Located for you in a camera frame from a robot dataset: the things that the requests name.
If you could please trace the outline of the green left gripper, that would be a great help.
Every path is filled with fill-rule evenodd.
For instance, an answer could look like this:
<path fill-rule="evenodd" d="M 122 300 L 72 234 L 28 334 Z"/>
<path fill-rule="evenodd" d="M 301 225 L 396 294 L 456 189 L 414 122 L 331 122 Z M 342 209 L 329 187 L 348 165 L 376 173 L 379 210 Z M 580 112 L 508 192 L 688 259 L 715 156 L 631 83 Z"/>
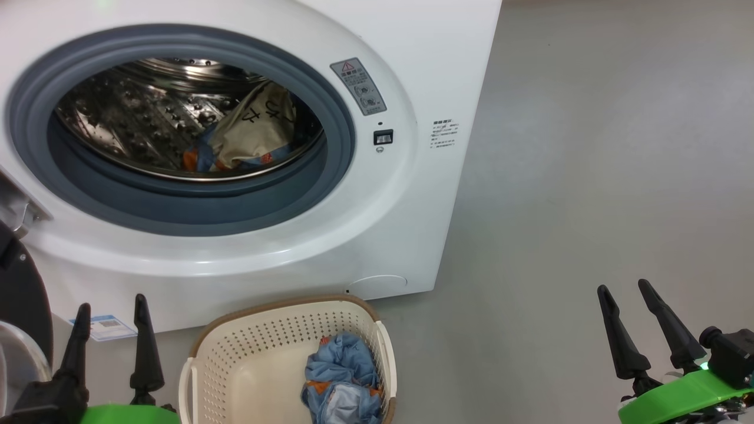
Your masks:
<path fill-rule="evenodd" d="M 180 423 L 180 416 L 175 411 L 155 406 L 153 392 L 164 387 L 165 380 L 153 321 L 142 293 L 135 296 L 134 324 L 137 347 L 134 373 L 130 376 L 130 388 L 134 389 L 131 405 L 108 403 L 88 407 L 80 423 Z M 56 379 L 85 386 L 86 344 L 90 337 L 91 306 L 83 303 L 78 307 Z"/>

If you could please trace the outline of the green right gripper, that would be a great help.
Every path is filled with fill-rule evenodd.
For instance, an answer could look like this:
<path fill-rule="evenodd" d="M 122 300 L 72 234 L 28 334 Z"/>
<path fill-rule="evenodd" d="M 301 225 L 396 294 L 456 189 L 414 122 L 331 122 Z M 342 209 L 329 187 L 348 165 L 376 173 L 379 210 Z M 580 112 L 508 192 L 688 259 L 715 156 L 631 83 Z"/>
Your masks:
<path fill-rule="evenodd" d="M 751 385 L 735 389 L 713 371 L 701 370 L 696 361 L 706 356 L 706 350 L 649 281 L 638 280 L 638 287 L 644 303 L 662 328 L 673 367 L 688 374 L 625 403 L 619 409 L 620 422 L 667 422 L 752 393 Z M 633 343 L 609 288 L 598 286 L 597 296 L 617 378 L 647 378 L 650 362 Z"/>

